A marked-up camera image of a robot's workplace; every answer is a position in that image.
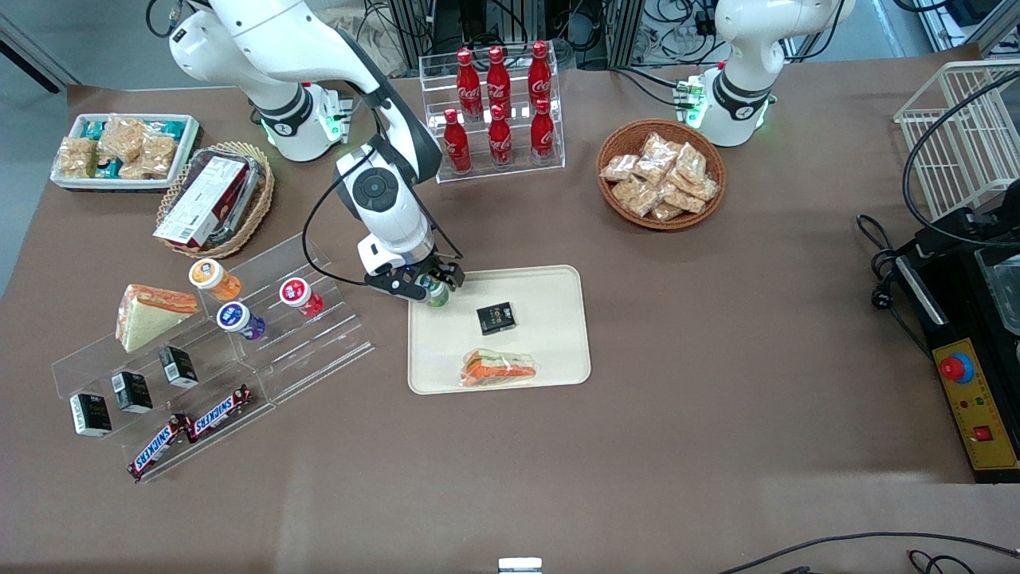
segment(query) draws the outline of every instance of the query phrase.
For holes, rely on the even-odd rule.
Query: brown table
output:
[[[73,435],[51,362],[106,335],[125,283],[187,289],[189,259],[149,238],[159,197],[52,185],[0,305],[0,569],[8,572],[692,572],[801,540],[928,530],[1016,545],[1020,487],[976,486],[925,358],[868,303],[896,241],[904,144],[889,117],[952,58],[793,65],[778,105],[724,150],[729,189],[703,224],[632,226],[593,174],[603,139],[668,110],[606,72],[564,74],[568,166],[420,193],[468,269],[570,263],[584,289],[582,385],[418,397],[406,304],[346,290],[376,351],[148,485]],[[401,83],[420,105],[416,83]],[[191,113],[205,142],[268,150],[233,89],[70,92],[84,111]],[[368,129],[361,117],[359,129]],[[355,139],[365,134],[356,134]],[[240,262],[293,234],[332,161],[271,157],[272,211]],[[364,227],[330,201],[312,237],[357,273]],[[930,541],[817,547],[756,572],[909,570]]]

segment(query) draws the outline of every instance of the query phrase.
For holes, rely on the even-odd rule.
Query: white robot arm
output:
[[[336,94],[308,82],[344,80],[387,119],[385,134],[337,161],[338,194],[371,232],[358,245],[365,282],[415,302],[429,298],[416,283],[421,274],[456,290],[463,271],[437,256],[434,221],[411,191],[439,169],[439,144],[361,47],[303,0],[191,1],[206,10],[171,34],[174,59],[194,77],[241,88],[286,157],[314,159],[335,143],[317,117]]]
[[[699,129],[718,146],[740,145],[755,131],[783,66],[779,40],[842,22],[855,0],[719,0],[715,25],[731,55],[702,77],[708,105]]]

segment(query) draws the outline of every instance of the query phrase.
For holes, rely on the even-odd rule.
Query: round wicker basket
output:
[[[248,201],[248,205],[245,207],[245,212],[241,218],[243,221],[241,223],[241,228],[234,233],[234,237],[230,238],[224,243],[214,245],[208,249],[192,249],[189,247],[174,245],[165,239],[157,238],[157,240],[166,247],[195,259],[200,259],[202,257],[219,259],[235,253],[244,247],[245,243],[248,243],[248,240],[255,233],[255,229],[258,228],[259,223],[262,222],[262,218],[265,217],[267,212],[269,212],[269,205],[272,203],[272,186],[274,180],[272,176],[272,168],[269,166],[269,159],[264,153],[262,153],[262,150],[251,144],[242,142],[225,142],[209,147],[211,149],[233,151],[234,153],[254,157],[255,160],[262,166],[262,175],[259,177],[259,184],[258,188],[255,190],[255,194]],[[176,203],[177,195],[181,194],[181,190],[184,186],[185,177],[188,176],[189,169],[191,169],[190,162],[185,165],[181,174],[173,180],[173,185],[171,185],[170,189],[167,190],[165,195],[163,195],[163,200],[159,203],[159,211],[156,213],[156,225],[159,225],[159,223],[163,221],[163,217],[166,216],[166,213],[168,213],[170,208],[173,207],[173,204]]]
[[[641,155],[645,138],[652,132],[658,132],[660,136],[669,141],[677,143],[687,142],[705,155],[707,161],[705,171],[719,184],[719,192],[708,202],[705,210],[701,213],[682,213],[665,221],[658,221],[648,216],[638,216],[636,213],[620,205],[620,202],[613,196],[611,182],[599,176],[603,167],[608,165],[609,160],[614,156],[626,153]],[[606,203],[609,203],[610,207],[628,221],[658,230],[675,230],[688,227],[704,220],[705,217],[711,215],[712,211],[719,206],[719,202],[722,201],[722,196],[726,192],[726,168],[722,164],[722,157],[719,156],[719,151],[705,136],[699,134],[696,129],[671,119],[656,117],[639,119],[610,134],[602,144],[602,149],[599,150],[595,172],[596,178],[599,179],[599,189],[602,190],[602,197],[606,200]]]

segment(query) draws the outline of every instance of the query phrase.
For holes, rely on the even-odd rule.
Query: yellow control panel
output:
[[[1020,468],[970,340],[931,353],[974,470]]]

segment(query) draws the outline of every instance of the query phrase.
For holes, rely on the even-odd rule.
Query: coca-cola bottle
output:
[[[467,48],[457,50],[457,63],[460,64],[457,69],[457,95],[464,121],[481,121],[481,85],[478,72],[471,65],[471,51]]]
[[[493,166],[497,171],[503,171],[513,163],[513,147],[510,143],[510,125],[503,115],[503,107],[494,105],[490,108],[493,122],[489,125],[489,153],[493,156]]]
[[[489,105],[498,105],[506,113],[510,109],[510,74],[503,63],[503,47],[489,48]]]
[[[453,163],[453,172],[458,175],[471,170],[471,151],[467,147],[467,132],[464,126],[457,121],[457,110],[450,107],[443,112],[446,115],[447,126],[443,132],[443,139],[447,144],[447,155]]]
[[[549,97],[550,81],[553,71],[549,68],[549,46],[542,40],[537,40],[531,47],[531,67],[527,69],[527,97],[533,108],[539,98]]]
[[[531,162],[536,165],[553,162],[554,129],[553,118],[549,116],[549,99],[539,98],[534,102],[534,118],[531,119]]]

